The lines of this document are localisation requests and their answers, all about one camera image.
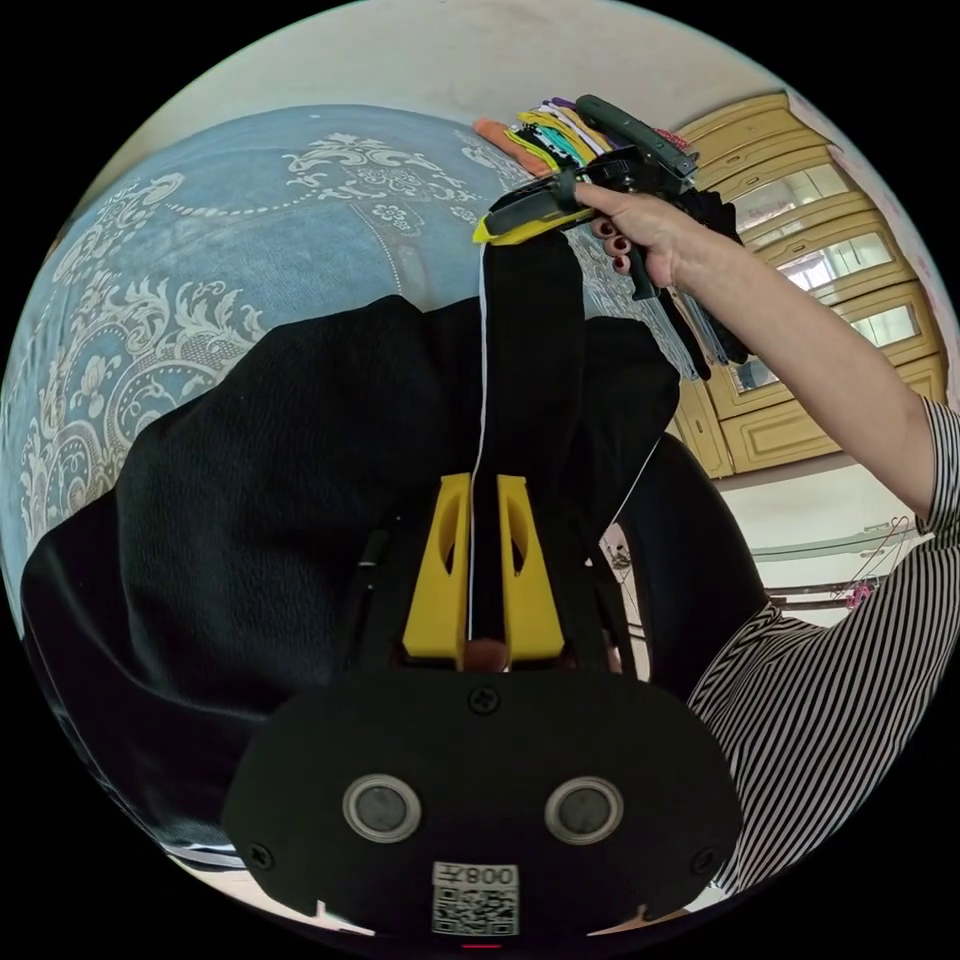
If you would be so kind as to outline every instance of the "screw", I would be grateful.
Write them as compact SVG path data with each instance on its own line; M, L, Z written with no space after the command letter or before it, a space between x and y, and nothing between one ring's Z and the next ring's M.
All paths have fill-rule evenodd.
M257 870L273 869L273 854L262 843L251 843L247 859Z
M467 705L478 716L488 717L499 709L500 694L492 687L478 687L471 691Z
M707 847L706 850L701 850L691 861L690 870L700 876L706 873L716 862L717 852L712 850L710 847Z

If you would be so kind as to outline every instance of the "blue patterned bedspread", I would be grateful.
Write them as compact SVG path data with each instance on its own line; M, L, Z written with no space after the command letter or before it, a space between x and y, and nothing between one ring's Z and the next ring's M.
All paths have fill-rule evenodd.
M527 179L469 127L369 106L244 117L122 177L41 269L0 388L0 565L18 628L30 551L113 486L140 430L279 324L389 294L422 310L476 296L473 227ZM645 320L670 357L589 231L568 237L587 316Z

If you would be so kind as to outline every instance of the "wooden cabinet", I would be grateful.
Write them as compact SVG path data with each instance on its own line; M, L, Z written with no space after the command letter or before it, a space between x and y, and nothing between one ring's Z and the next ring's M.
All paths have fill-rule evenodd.
M915 278L875 210L776 240L758 255L827 306Z
M715 189L737 211L737 232L753 252L830 220L873 210L825 146L774 157Z
M695 182L701 190L774 157L826 142L797 120L783 94L725 107L678 133L700 155Z
M910 387L945 400L939 332L923 288L870 198L829 144L777 94L733 104L678 133L696 184L733 203L744 246L886 354ZM757 358L684 381L670 426L714 478L838 449Z
M680 381L680 406L668 432L693 451L713 479L729 477L733 473L720 421L702 381Z
M919 281L882 287L837 304L833 310L883 350L894 366L930 356L940 348L936 324ZM756 357L739 367L716 370L707 389L720 420L792 399L787 388Z
M939 354L905 364L898 372L912 390L937 403L945 401ZM724 420L720 426L736 473L794 463L840 449L796 400Z

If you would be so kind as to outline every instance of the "black and white striped sleeve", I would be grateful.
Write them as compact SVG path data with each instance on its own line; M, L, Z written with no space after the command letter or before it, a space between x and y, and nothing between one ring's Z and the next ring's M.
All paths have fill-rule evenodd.
M715 885L733 894L796 863L883 779L960 634L960 416L927 402L933 534L829 629L772 605L733 637L691 708L720 741L744 830Z

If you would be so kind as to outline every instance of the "hand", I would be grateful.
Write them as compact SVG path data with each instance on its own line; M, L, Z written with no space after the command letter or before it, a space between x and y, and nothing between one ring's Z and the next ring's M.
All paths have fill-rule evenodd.
M694 256L697 241L706 227L682 210L649 194L618 193L592 183L578 183L577 200L605 216L591 224L594 236L614 261L617 273L630 273L631 243L647 252L650 280L657 287L681 287L679 276L685 262Z

